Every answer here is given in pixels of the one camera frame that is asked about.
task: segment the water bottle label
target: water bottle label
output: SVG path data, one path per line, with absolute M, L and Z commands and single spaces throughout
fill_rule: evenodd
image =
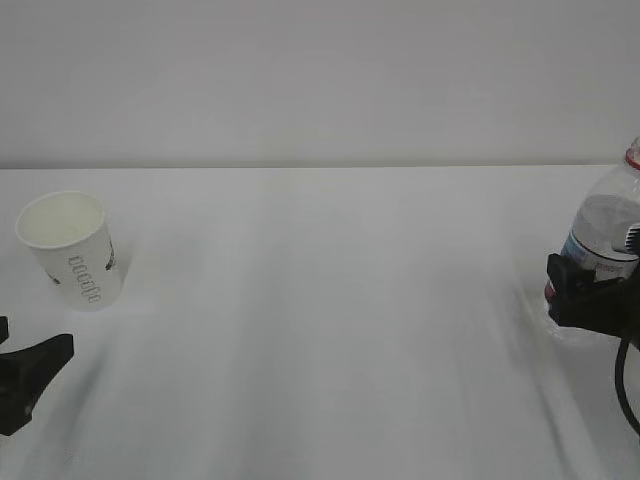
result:
M 593 253 L 578 241 L 573 232 L 569 233 L 560 255 L 571 258 L 585 270 L 595 270 L 597 281 L 619 277 L 629 278 L 638 265 L 637 259 L 613 260 Z

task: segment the white paper cup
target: white paper cup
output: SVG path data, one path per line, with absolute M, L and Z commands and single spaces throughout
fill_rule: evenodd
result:
M 91 195 L 55 192 L 27 205 L 16 222 L 18 238 L 75 310 L 100 310 L 122 289 L 106 218 Z

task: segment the white wall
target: white wall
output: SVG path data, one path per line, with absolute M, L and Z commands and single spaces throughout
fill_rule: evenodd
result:
M 0 0 L 0 166 L 601 162 L 638 0 Z

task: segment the cup rim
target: cup rim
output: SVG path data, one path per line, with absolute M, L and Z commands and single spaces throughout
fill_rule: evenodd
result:
M 100 219 L 100 224 L 98 225 L 98 227 L 96 227 L 95 229 L 91 230 L 89 233 L 87 233 L 85 236 L 74 240 L 72 242 L 67 242 L 67 243 L 62 243 L 60 245 L 38 245 L 37 243 L 33 243 L 28 241 L 27 239 L 25 239 L 21 234 L 20 234 L 20 221 L 23 219 L 25 213 L 31 208 L 33 207 L 35 204 L 46 200 L 48 198 L 51 197 L 55 197 L 58 195 L 68 195 L 68 194 L 74 194 L 74 195 L 80 195 L 86 198 L 89 198 L 93 201 L 96 202 L 96 204 L 100 207 L 100 213 L 101 213 L 101 219 Z M 80 192 L 78 190 L 61 190 L 58 192 L 51 192 L 51 193 L 47 193 L 45 195 L 42 195 L 40 197 L 37 197 L 35 199 L 33 199 L 31 202 L 29 202 L 27 205 L 24 206 L 24 208 L 20 211 L 20 214 L 18 215 L 18 218 L 16 219 L 16 224 L 15 224 L 15 232 L 16 232 L 16 236 L 18 237 L 18 239 L 24 243 L 27 247 L 29 248 L 34 248 L 36 250 L 62 250 L 64 248 L 68 248 L 71 247 L 73 245 L 77 245 L 80 242 L 83 242 L 85 240 L 87 240 L 88 238 L 91 238 L 93 235 L 95 235 L 95 233 L 100 230 L 100 228 L 102 228 L 102 226 L 104 225 L 105 221 L 107 219 L 107 211 L 104 208 L 104 205 L 102 205 L 102 202 L 100 200 L 98 200 L 97 197 L 90 195 L 88 193 L 85 192 Z

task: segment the tabletop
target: tabletop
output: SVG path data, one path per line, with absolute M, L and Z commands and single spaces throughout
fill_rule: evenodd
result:
M 0 171 L 1 351 L 76 345 L 0 479 L 636 478 L 615 341 L 559 342 L 542 297 L 609 168 Z M 14 236 L 56 190 L 107 207 L 100 312 Z

